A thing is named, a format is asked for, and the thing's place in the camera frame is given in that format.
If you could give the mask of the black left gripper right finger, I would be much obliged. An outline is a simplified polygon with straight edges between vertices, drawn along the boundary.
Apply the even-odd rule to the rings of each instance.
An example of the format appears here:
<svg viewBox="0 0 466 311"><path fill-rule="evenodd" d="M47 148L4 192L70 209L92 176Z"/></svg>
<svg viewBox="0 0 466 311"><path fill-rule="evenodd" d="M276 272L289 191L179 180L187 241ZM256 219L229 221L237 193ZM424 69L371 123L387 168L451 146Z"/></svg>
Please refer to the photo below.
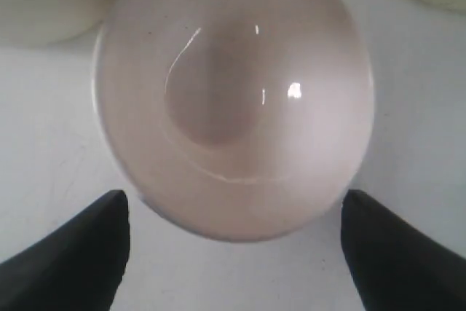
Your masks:
<svg viewBox="0 0 466 311"><path fill-rule="evenodd" d="M465 259L365 192L344 197L340 239L366 310L465 309Z"/></svg>

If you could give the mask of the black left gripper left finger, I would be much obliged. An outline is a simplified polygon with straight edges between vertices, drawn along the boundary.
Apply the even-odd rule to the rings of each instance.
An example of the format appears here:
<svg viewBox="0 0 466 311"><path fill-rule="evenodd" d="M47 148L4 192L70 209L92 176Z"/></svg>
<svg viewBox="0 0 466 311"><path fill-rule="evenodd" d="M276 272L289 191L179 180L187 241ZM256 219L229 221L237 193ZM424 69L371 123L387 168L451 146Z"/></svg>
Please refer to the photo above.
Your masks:
<svg viewBox="0 0 466 311"><path fill-rule="evenodd" d="M129 257L128 199L111 190L1 263L1 309L109 310Z"/></svg>

